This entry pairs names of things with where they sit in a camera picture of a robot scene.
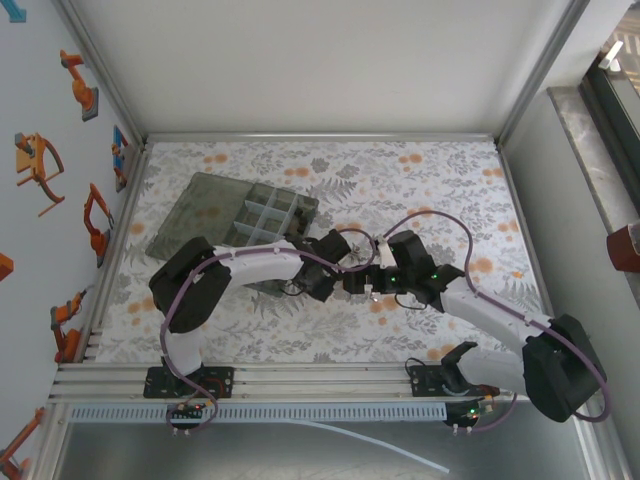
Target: wire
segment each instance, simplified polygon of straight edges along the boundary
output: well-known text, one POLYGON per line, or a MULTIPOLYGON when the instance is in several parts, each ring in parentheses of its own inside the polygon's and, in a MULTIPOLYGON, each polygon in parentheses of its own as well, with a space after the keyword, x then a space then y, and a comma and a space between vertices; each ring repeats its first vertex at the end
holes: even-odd
POLYGON ((279 253, 283 253, 285 255, 295 255, 295 256, 309 258, 315 262, 318 262, 322 265, 325 265, 329 268, 333 268, 341 272, 358 272, 360 270, 364 270, 369 265, 371 265, 371 263, 373 263, 373 260, 376 256, 376 243, 373 237, 371 237, 371 235, 369 235, 367 232, 359 228, 345 228, 343 230, 340 230, 340 233, 342 232, 357 232, 367 237, 367 239, 369 240, 369 244, 371 245, 371 256, 364 264, 358 265, 356 267, 343 267, 342 265, 328 262, 323 258, 320 258, 317 255, 314 255, 313 253, 303 252, 300 250, 296 250, 295 248, 264 247, 264 248, 253 248, 251 250, 239 250, 234 252, 234 254, 232 254, 231 252, 227 252, 220 255, 216 255, 214 257, 204 260, 202 263, 200 263, 197 267, 195 267, 191 271, 187 279, 184 281, 184 283, 178 290, 178 293, 176 294, 175 298, 173 299, 173 302, 171 303, 171 306, 169 307, 169 310, 167 311, 167 315, 165 316, 164 322, 162 322, 162 325, 160 326, 160 348, 162 349, 162 356, 164 357, 167 367, 169 368, 171 373, 173 373, 174 376, 176 376, 178 379, 182 380, 185 384, 187 384, 188 386, 190 386, 195 390, 194 394, 190 398, 178 404, 174 409, 167 412, 165 420, 167 422, 167 425, 169 425, 170 428, 175 429, 174 425, 171 423, 171 415, 175 411, 179 410, 181 405, 184 406, 190 400, 195 398, 198 392, 204 395, 208 399, 207 404, 211 403, 211 405, 213 405, 214 412, 202 423, 198 424, 196 427, 189 429, 188 430, 189 432, 196 432, 197 430, 204 428, 208 423, 210 423, 218 415, 218 410, 219 410, 218 401, 209 391, 207 391, 205 388, 201 387, 191 379, 187 378, 186 375, 183 375, 182 373, 180 373, 176 365, 171 360, 171 357, 169 356, 169 351, 167 349, 166 334, 167 334, 167 331, 169 330, 169 325, 171 324, 171 320, 173 319, 173 316, 176 314, 176 310, 178 309, 178 306, 180 305, 182 298, 184 297, 187 290, 191 286, 195 277, 198 276, 205 268, 207 268, 210 265, 213 265, 216 262, 219 262, 220 260, 226 260, 234 256, 243 257, 246 255, 264 255, 264 254, 279 254, 279 253))
POLYGON ((284 288, 280 287, 278 288, 278 290, 280 290, 282 293, 284 293, 285 295, 289 296, 289 297, 297 297, 298 295, 302 295, 305 291, 300 289, 299 292, 296 293, 289 293, 287 292, 284 288))
POLYGON ((419 363, 419 364, 420 364, 420 365, 422 365, 423 367, 426 367, 426 366, 427 366, 427 364, 426 364, 426 363, 424 363, 422 360, 419 360, 419 359, 417 359, 417 358, 415 358, 415 357, 409 357, 409 358, 407 358, 407 359, 404 361, 404 371, 405 371, 405 372, 407 372, 407 375, 409 375, 409 377, 411 377, 411 372, 409 372, 409 367, 408 367, 408 365, 409 365, 409 361, 413 361, 413 362, 419 363))
POLYGON ((511 307, 501 303, 500 301, 482 293, 473 284, 473 280, 471 279, 471 273, 469 270, 469 264, 471 262, 471 254, 473 253, 473 235, 471 234, 471 230, 469 230, 469 227, 467 227, 464 223, 462 223, 461 220, 454 217, 453 215, 440 212, 437 210, 421 210, 419 212, 412 213, 411 215, 407 215, 404 219, 400 220, 393 227, 391 227, 387 231, 387 233, 384 234, 384 237, 386 238, 389 235, 391 235, 396 229, 398 229, 401 225, 411 220, 413 217, 417 217, 418 215, 431 215, 431 214, 448 218, 452 222, 458 224, 467 234, 469 247, 467 249, 467 256, 465 257, 465 260, 464 260, 464 272, 465 272, 465 279, 467 280, 467 285, 469 285, 469 288, 475 295, 489 302, 490 304, 500 308, 501 310, 507 312, 508 314, 514 316, 518 320, 528 323, 529 325, 533 325, 538 330, 542 330, 544 333, 546 333, 550 337, 553 337, 555 340, 560 342, 563 346, 567 347, 571 351, 571 353, 573 353, 576 357, 578 357, 578 359, 585 365, 585 367, 587 367, 587 370, 589 370, 589 372, 595 377, 596 381, 598 382, 598 385, 600 386, 600 389, 602 390, 602 395, 604 397, 604 408, 602 409, 602 412, 600 413, 600 415, 596 417, 587 417, 585 415, 582 415, 579 412, 574 412, 574 415, 580 420, 584 420, 586 422, 591 422, 591 423, 598 423, 598 422, 605 421, 611 414, 611 404, 612 404, 611 391, 609 390, 609 386, 607 385, 606 380, 600 374, 600 372, 598 371, 596 366, 593 364, 593 362, 584 353, 582 353, 580 349, 578 349, 578 347, 576 347, 569 340, 567 340, 562 335, 557 333, 555 330, 552 330, 549 327, 542 325, 540 322, 537 322, 536 320, 531 320, 527 322, 527 319, 523 313, 518 312, 512 309, 511 307))
POLYGON ((386 448, 393 452, 399 453, 407 458, 411 458, 416 462, 420 462, 423 465, 426 465, 431 468, 435 468, 444 473, 449 473, 449 469, 447 467, 443 467, 431 460, 427 460, 426 458, 419 457, 418 455, 408 452, 400 447, 396 447, 395 445, 391 445, 390 443, 383 442, 382 440, 378 440, 376 438, 367 437, 365 435, 360 435, 359 433, 352 432, 350 430, 345 430, 344 428, 334 427, 333 425, 325 425, 324 423, 316 423, 316 422, 307 422, 305 420, 285 420, 283 423, 292 423, 294 425, 303 425, 305 427, 313 427, 313 428, 321 428, 322 430, 329 430, 330 432, 340 433, 342 435, 347 435, 348 437, 357 438, 358 440, 362 440, 364 442, 372 443, 374 445, 378 445, 379 447, 386 448))
POLYGON ((398 300, 398 294, 397 294, 397 293, 393 296, 393 299, 396 301, 396 303, 397 303, 399 306, 401 306, 402 308, 406 308, 407 310, 426 310, 426 309, 427 309, 427 306, 426 306, 426 305, 424 305, 424 306, 422 306, 422 307, 410 307, 410 306, 408 306, 408 305, 403 305, 403 304, 402 304, 402 303, 400 303, 400 301, 398 300))

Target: metal frame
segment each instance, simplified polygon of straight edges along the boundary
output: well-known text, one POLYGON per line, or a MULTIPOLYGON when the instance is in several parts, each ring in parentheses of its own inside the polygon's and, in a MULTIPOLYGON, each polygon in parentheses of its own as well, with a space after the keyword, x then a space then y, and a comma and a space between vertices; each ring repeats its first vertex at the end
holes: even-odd
POLYGON ((602 54, 587 71, 579 91, 631 201, 640 212, 640 99, 624 71, 611 73, 599 68, 601 57, 602 54))
MULTIPOLYGON (((236 141, 254 140, 254 134, 225 134, 232 135, 236 141)), ((380 137, 380 134, 362 134, 367 140, 380 137)), ((340 141, 362 140, 362 136, 349 137, 346 135, 299 135, 285 134, 283 137, 269 135, 268 140, 277 141, 283 138, 295 138, 298 141, 327 141, 330 138, 339 138, 340 141)), ((384 134, 382 138, 388 141, 407 141, 407 137, 424 140, 424 136, 418 134, 384 134)), ((218 136, 209 135, 211 141, 220 141, 218 136)), ((434 141, 436 136, 429 135, 434 141)), ((454 136, 446 135, 446 141, 454 141, 454 136)), ((152 141, 159 141, 158 137, 150 137, 152 141)), ((174 141, 182 141, 183 138, 174 138, 174 141)), ((102 330, 101 320, 107 308, 110 290, 119 267, 120 259, 124 253, 124 244, 132 221, 135 205, 143 183, 144 171, 149 161, 149 154, 145 151, 136 162, 135 172, 128 187, 127 199, 119 221, 119 228, 114 240, 114 248, 107 259, 107 269, 100 285, 99 292, 89 316, 89 325, 85 329, 83 343, 79 349, 79 360, 84 363, 63 364, 59 367, 51 389, 48 410, 50 420, 42 429, 44 447, 34 463, 32 473, 28 479, 53 479, 56 465, 60 458, 64 457, 65 435, 67 424, 71 414, 71 407, 77 404, 158 404, 171 403, 171 400, 149 400, 142 397, 144 380, 147 369, 151 364, 99 364, 94 363, 93 358, 98 349, 102 330)), ((544 309, 551 313, 551 304, 546 292, 540 267, 532 248, 522 209, 513 189, 513 181, 507 163, 500 158, 505 177, 514 201, 514 207, 522 232, 527 244, 528 254, 534 269, 534 275, 538 282, 544 309)), ((414 402, 411 395, 409 380, 404 371, 403 364, 234 364, 237 368, 234 396, 231 399, 222 400, 224 403, 319 403, 319 402, 414 402)), ((429 402, 456 401, 455 398, 433 398, 429 402)), ((617 441, 615 429, 610 422, 608 425, 594 427, 586 422, 574 421, 576 434, 582 445, 583 456, 587 470, 592 479, 605 478, 611 472, 628 472, 625 470, 624 454, 617 441), (601 443, 606 442, 606 447, 601 448, 601 443)))
MULTIPOLYGON (((110 103, 122 118, 130 131, 133 143, 142 146, 147 140, 144 128, 135 118, 111 77, 107 63, 100 55, 98 47, 91 39, 90 31, 81 14, 73 5, 73 0, 51 0, 60 17, 78 44, 80 51, 100 87, 107 94, 110 103)), ((549 41, 530 73, 518 96, 514 108, 509 114, 499 137, 502 145, 513 133, 518 121, 538 91, 542 81, 551 68, 553 61, 573 31, 589 0, 569 0, 562 18, 554 29, 549 41)), ((427 134, 427 133, 185 133, 150 135, 149 142, 185 142, 185 141, 487 141, 493 140, 486 134, 427 134)), ((113 365, 93 363, 94 345, 99 343, 100 325, 107 308, 109 296, 123 255, 124 245, 142 185, 144 171, 148 163, 148 154, 142 149, 135 159, 135 170, 127 188, 127 199, 120 215, 119 226, 113 240, 111 253, 107 257, 105 271, 97 285, 97 297, 88 323, 84 329, 76 361, 86 359, 84 363, 62 365, 56 374, 48 403, 46 423, 40 431, 38 440, 39 454, 26 478, 53 479, 60 459, 64 457, 67 428, 72 406, 77 403, 151 403, 143 399, 142 384, 146 370, 151 365, 113 365)), ((540 287, 542 301, 548 312, 551 311, 549 297, 544 288, 540 268, 531 245, 517 195, 506 165, 502 161, 509 188, 512 192, 518 219, 527 243, 530 260, 540 287)), ((264 403, 273 402, 371 402, 413 401, 411 390, 401 364, 279 364, 274 365, 234 365, 238 368, 234 398, 225 402, 264 403)), ((616 443, 615 430, 608 425, 607 435, 597 437, 594 427, 585 422, 575 422, 576 431, 582 444, 583 454, 591 478, 609 477, 612 460, 623 463, 619 443, 616 443), (607 441, 611 447, 603 457, 599 441, 607 441)), ((628 475, 619 478, 630 478, 628 475)))
POLYGON ((573 29, 578 24, 587 5, 589 5, 589 0, 569 0, 567 8, 562 12, 558 24, 553 29, 549 40, 542 49, 540 57, 538 57, 533 70, 531 70, 527 81, 511 109, 511 113, 509 113, 502 127, 502 131, 498 135, 499 145, 505 145, 509 138, 511 138, 511 135, 513 135, 516 126, 527 110, 531 100, 533 100, 536 93, 540 90, 542 82, 553 66, 553 62, 558 58, 562 47, 567 43, 571 32, 573 32, 573 29))
POLYGON ((149 144, 158 142, 488 142, 488 133, 429 132, 203 132, 151 133, 149 144))

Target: floral tablecloth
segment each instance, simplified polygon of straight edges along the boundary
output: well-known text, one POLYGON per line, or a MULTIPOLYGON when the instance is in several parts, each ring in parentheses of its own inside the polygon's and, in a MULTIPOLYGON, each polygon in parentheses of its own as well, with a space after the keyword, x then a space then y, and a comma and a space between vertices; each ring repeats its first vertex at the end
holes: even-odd
MULTIPOLYGON (((162 262, 144 251, 196 172, 290 188, 319 199, 310 236, 341 226, 378 234, 423 208, 451 213, 473 232, 474 281, 523 308, 540 309, 510 192, 490 142, 156 143, 96 361, 159 361, 163 317, 147 283, 162 262)), ((467 244, 455 224, 423 216, 407 226, 422 237, 437 263, 462 268, 467 244)), ((356 235, 349 241, 364 245, 356 235)), ((203 358, 218 362, 437 360, 464 340, 503 348, 469 323, 431 308, 407 310, 392 296, 376 303, 341 289, 320 303, 306 295, 275 298, 240 287, 225 293, 202 328, 203 358)))

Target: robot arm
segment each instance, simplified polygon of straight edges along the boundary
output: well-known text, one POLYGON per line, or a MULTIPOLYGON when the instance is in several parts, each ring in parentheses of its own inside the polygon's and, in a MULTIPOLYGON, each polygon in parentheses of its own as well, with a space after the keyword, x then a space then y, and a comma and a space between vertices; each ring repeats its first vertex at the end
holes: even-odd
MULTIPOLYGON (((186 376, 202 366, 199 327, 211 316, 227 288, 264 280, 291 280, 311 297, 325 301, 334 284, 342 280, 344 289, 352 294, 364 294, 366 285, 384 294, 413 293, 421 303, 470 322, 509 349, 488 351, 464 342, 447 354, 442 359, 442 377, 454 393, 471 384, 493 385, 524 393, 543 414, 565 421, 599 389, 582 362, 560 342, 478 296, 462 271, 451 265, 436 266, 411 231, 400 232, 388 241, 379 240, 380 264, 343 275, 293 253, 300 251, 335 264, 350 248, 335 230, 320 240, 289 238, 238 249, 211 247, 203 237, 185 244, 149 282, 156 307, 165 315, 194 268, 213 256, 223 259, 212 261, 194 278, 171 318, 164 340, 177 369, 174 373, 186 376)), ((509 307, 520 311, 514 305, 509 307)), ((527 314, 525 320, 555 330, 603 372, 577 320, 566 315, 554 320, 540 314, 527 314)))

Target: orange robot arm illustration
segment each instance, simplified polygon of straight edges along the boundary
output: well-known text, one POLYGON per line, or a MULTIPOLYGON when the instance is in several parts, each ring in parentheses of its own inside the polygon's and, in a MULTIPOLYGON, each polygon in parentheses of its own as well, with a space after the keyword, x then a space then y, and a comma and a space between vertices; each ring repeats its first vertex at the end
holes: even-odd
POLYGON ((93 208, 93 202, 97 202, 100 209, 107 216, 110 229, 115 225, 115 221, 113 220, 113 216, 102 198, 102 195, 98 191, 98 188, 93 183, 89 184, 89 188, 89 198, 87 198, 87 203, 84 204, 84 225, 89 231, 89 235, 91 237, 91 248, 96 252, 98 268, 100 268, 104 263, 107 246, 109 245, 109 239, 111 238, 111 230, 107 230, 102 233, 91 223, 91 209, 93 208))
POLYGON ((78 343, 80 342, 80 331, 72 328, 65 334, 62 331, 62 325, 71 320, 80 311, 82 299, 90 288, 92 288, 92 285, 76 293, 72 300, 69 300, 61 307, 51 307, 51 330, 58 347, 58 352, 55 356, 56 363, 72 362, 73 357, 76 355, 78 343))
POLYGON ((47 213, 53 207, 62 203, 64 197, 59 197, 51 191, 48 182, 64 172, 64 165, 60 159, 60 155, 56 149, 51 145, 51 142, 46 138, 41 137, 38 133, 29 135, 28 137, 22 133, 15 135, 16 145, 16 172, 22 173, 25 170, 29 170, 29 176, 20 180, 17 185, 22 186, 30 180, 35 181, 42 191, 45 193, 49 200, 53 202, 52 205, 45 208, 38 214, 39 217, 47 213), (52 175, 47 176, 44 166, 44 154, 48 150, 53 156, 53 160, 56 162, 58 171, 52 175))
POLYGON ((13 260, 0 253, 0 281, 13 272, 13 260))
POLYGON ((67 55, 64 50, 60 50, 60 63, 64 68, 69 70, 73 83, 73 96, 80 105, 82 105, 82 120, 84 122, 98 116, 98 88, 89 88, 78 73, 76 68, 83 65, 84 60, 80 55, 67 55))
POLYGON ((14 438, 9 446, 4 450, 0 450, 0 472, 9 480, 21 480, 22 473, 29 466, 29 460, 25 460, 20 465, 12 462, 13 457, 20 446, 25 442, 29 435, 38 428, 44 416, 44 408, 36 410, 33 419, 22 429, 22 431, 14 438))

